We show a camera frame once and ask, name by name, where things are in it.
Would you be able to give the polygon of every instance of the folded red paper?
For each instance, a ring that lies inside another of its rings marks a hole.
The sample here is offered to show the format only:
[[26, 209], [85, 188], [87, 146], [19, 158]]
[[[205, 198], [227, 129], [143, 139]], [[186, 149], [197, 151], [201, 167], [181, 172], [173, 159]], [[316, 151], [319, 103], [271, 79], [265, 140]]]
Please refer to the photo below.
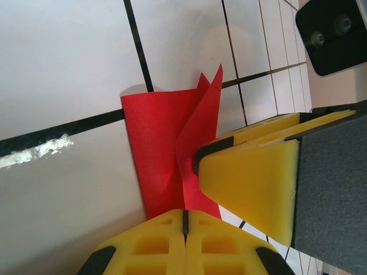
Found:
[[216, 138], [223, 70], [196, 89], [121, 97], [148, 218], [172, 209], [201, 210], [220, 218], [218, 204], [199, 189], [198, 148]]

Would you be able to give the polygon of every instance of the gray foam pad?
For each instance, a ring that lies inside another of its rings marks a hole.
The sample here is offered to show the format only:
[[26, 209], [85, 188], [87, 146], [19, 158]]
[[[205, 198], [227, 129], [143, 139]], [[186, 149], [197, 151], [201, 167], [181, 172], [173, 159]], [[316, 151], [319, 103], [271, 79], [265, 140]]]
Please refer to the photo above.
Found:
[[367, 274], [367, 116], [293, 138], [300, 151], [292, 247]]

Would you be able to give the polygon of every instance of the red paper sheet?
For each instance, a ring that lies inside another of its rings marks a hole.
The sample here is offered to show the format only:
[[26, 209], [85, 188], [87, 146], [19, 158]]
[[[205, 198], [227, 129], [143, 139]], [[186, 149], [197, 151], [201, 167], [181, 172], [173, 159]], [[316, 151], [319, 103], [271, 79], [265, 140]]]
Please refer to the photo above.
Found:
[[194, 154], [216, 138], [223, 70], [196, 89], [121, 97], [149, 218], [172, 209], [201, 210], [220, 218], [218, 204], [198, 187]]

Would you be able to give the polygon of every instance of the white tile floor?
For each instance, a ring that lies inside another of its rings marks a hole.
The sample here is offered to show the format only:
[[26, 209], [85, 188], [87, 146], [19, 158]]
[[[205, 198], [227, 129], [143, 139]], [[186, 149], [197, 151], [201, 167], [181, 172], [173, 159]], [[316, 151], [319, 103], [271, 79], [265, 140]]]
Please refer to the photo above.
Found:
[[[121, 94], [147, 91], [124, 2], [0, 3], [0, 150], [4, 139], [114, 111]], [[222, 90], [218, 135], [245, 117], [252, 124], [311, 109], [296, 10], [284, 0], [131, 6], [155, 91], [192, 88], [219, 64], [224, 81], [239, 79]], [[72, 274], [92, 247], [143, 220], [124, 121], [70, 139], [60, 154], [0, 169], [0, 274]], [[317, 275], [314, 258], [270, 242], [296, 275]]]

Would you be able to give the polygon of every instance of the red paper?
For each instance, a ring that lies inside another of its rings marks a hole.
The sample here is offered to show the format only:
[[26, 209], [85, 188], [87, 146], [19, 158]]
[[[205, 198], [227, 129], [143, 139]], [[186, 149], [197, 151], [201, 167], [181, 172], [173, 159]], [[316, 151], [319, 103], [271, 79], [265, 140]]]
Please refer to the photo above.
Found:
[[194, 155], [216, 138], [223, 70], [196, 89], [121, 97], [149, 218], [172, 209], [201, 210], [220, 218], [218, 204], [198, 187]]

